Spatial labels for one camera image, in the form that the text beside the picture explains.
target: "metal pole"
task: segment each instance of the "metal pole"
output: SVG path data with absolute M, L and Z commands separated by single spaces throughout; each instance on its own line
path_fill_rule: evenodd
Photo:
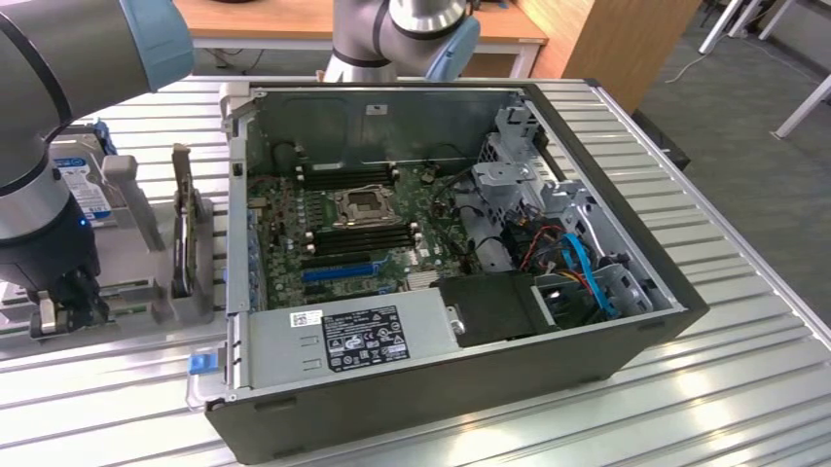
M 788 120 L 784 121 L 784 124 L 782 124 L 779 129 L 774 131 L 774 135 L 776 137 L 786 138 L 788 134 L 791 134 L 791 131 L 794 130 L 796 125 L 799 125 L 800 122 L 806 119 L 810 111 L 814 110 L 814 107 L 819 105 L 819 102 L 822 102 L 822 99 L 828 94 L 831 94 L 831 75 L 828 75 L 826 81 L 822 82 L 816 90 L 807 97 L 806 102 L 803 102 L 803 105 L 799 106 L 796 112 L 791 114 L 791 117 L 788 117 Z
M 727 25 L 727 21 L 732 18 L 734 14 L 736 13 L 736 10 L 739 10 L 739 5 L 742 5 L 742 0 L 731 0 L 730 5 L 727 5 L 727 8 L 724 9 L 724 13 L 722 13 L 722 16 L 718 18 L 718 22 L 715 23 L 715 26 L 710 30 L 707 39 L 704 40 L 704 42 L 702 43 L 702 46 L 699 47 L 699 54 L 708 54 L 710 51 L 712 50 L 715 41 L 722 35 L 722 31 L 724 30 L 724 26 Z
M 782 19 L 782 16 L 784 15 L 784 11 L 791 7 L 791 5 L 794 5 L 794 1 L 795 0 L 784 0 L 784 3 L 782 4 L 782 7 L 779 7 L 779 11 L 776 12 L 776 15 L 774 15 L 774 18 L 771 18 L 770 23 L 767 24 L 762 33 L 758 36 L 760 41 L 767 39 L 767 36 L 770 36 L 770 33 L 774 30 L 774 27 L 776 27 L 776 23 L 779 22 L 779 19 Z
M 762 3 L 762 0 L 751 0 L 751 3 L 744 9 L 744 12 L 742 12 L 742 15 L 739 16 L 739 20 L 732 25 L 732 28 L 730 28 L 730 33 L 727 34 L 730 37 L 736 37 L 739 35 L 742 30 L 744 29 L 744 26 L 751 20 L 752 15 L 758 14 L 756 11 L 758 11 L 759 3 Z

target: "wooden cabinet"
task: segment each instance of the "wooden cabinet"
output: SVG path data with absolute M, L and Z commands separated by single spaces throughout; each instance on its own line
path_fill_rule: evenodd
M 632 112 L 700 0 L 516 0 L 548 36 L 531 76 L 595 78 Z

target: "gray robot arm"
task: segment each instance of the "gray robot arm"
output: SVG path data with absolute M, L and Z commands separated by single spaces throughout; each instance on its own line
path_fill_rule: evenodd
M 335 0 L 327 82 L 452 81 L 479 39 L 465 0 Z
M 192 42 L 171 0 L 0 0 L 0 63 L 0 279 L 55 316 L 32 332 L 60 334 L 104 322 L 108 308 L 93 231 L 49 142 L 77 118 L 184 78 Z

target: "workbench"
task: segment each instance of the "workbench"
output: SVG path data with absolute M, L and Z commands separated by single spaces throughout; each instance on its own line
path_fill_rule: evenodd
M 291 79 L 257 78 L 268 80 Z M 606 381 L 267 465 L 667 467 L 830 459 L 827 327 L 606 91 L 578 80 L 536 83 L 710 313 Z M 184 402 L 188 355 L 217 345 L 225 332 L 228 152 L 219 90 L 217 82 L 185 81 L 99 114 L 121 153 L 144 162 L 139 177 L 151 199 L 172 193 L 169 145 L 193 148 L 196 185 L 219 203 L 217 319 L 0 362 L 0 465 L 235 465 L 204 415 Z M 562 153 L 550 151 L 575 177 Z
M 243 4 L 173 0 L 173 3 L 197 49 L 332 49 L 332 0 L 259 0 Z M 511 78 L 527 78 L 548 37 L 511 2 L 503 6 L 484 3 L 475 16 L 481 24 L 475 52 L 513 55 Z

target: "white sticker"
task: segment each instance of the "white sticker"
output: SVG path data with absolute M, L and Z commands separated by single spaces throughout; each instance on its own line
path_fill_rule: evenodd
M 367 106 L 367 115 L 387 115 L 387 104 L 369 104 Z
M 388 353 L 397 353 L 397 352 L 403 352 L 404 350 L 407 350 L 407 346 L 404 344 L 397 344 L 397 345 L 389 345 L 387 347 L 387 352 Z
M 288 318 L 291 319 L 292 328 L 312 326 L 313 324 L 320 324 L 320 319 L 323 318 L 323 310 L 312 309 L 309 311 L 299 311 L 296 313 L 291 313 L 288 315 Z
M 81 158 L 55 159 L 55 165 L 61 171 L 61 177 L 69 185 L 87 219 L 89 221 L 107 219 L 112 215 L 113 208 L 107 202 L 101 187 L 88 180 L 91 169 L 87 160 Z

